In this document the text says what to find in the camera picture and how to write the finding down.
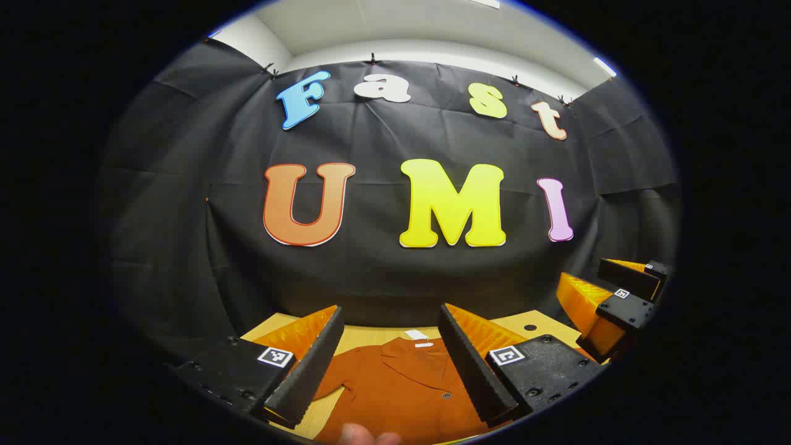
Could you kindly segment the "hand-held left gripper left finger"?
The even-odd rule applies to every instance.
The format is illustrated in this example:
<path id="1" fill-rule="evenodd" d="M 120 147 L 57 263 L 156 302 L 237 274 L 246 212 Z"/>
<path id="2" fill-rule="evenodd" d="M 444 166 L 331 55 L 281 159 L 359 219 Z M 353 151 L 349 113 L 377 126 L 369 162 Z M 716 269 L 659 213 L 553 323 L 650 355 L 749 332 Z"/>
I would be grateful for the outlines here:
<path id="1" fill-rule="evenodd" d="M 229 336 L 180 364 L 175 374 L 241 415 L 295 428 L 302 422 L 344 333 L 330 306 L 249 341 Z"/>

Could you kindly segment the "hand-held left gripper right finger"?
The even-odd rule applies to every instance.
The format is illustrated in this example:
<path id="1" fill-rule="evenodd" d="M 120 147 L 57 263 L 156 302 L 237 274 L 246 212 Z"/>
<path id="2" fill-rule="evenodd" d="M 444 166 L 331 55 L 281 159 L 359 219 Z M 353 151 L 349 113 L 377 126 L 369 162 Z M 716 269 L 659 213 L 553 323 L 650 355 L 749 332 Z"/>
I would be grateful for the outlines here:
<path id="1" fill-rule="evenodd" d="M 527 340 L 449 303 L 441 305 L 438 330 L 489 427 L 557 405 L 606 369 L 549 333 Z"/>

